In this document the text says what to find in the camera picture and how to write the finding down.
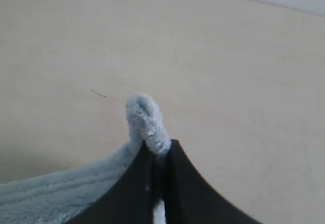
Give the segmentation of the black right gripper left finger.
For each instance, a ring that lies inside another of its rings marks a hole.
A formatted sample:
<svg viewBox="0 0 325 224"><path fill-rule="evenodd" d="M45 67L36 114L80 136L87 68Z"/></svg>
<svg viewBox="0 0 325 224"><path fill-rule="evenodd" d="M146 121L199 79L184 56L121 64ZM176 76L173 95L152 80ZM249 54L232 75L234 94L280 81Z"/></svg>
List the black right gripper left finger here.
<svg viewBox="0 0 325 224"><path fill-rule="evenodd" d="M131 165L112 188L68 223L153 223L159 188L156 170L153 153L143 143Z"/></svg>

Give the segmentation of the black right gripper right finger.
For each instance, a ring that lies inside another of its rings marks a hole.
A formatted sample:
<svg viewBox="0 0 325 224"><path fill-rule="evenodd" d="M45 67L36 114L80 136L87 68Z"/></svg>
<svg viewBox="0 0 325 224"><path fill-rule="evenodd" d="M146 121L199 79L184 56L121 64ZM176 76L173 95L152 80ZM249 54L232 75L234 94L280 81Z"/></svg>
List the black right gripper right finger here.
<svg viewBox="0 0 325 224"><path fill-rule="evenodd" d="M166 223L259 223L220 195L196 170L177 140L171 141L164 182Z"/></svg>

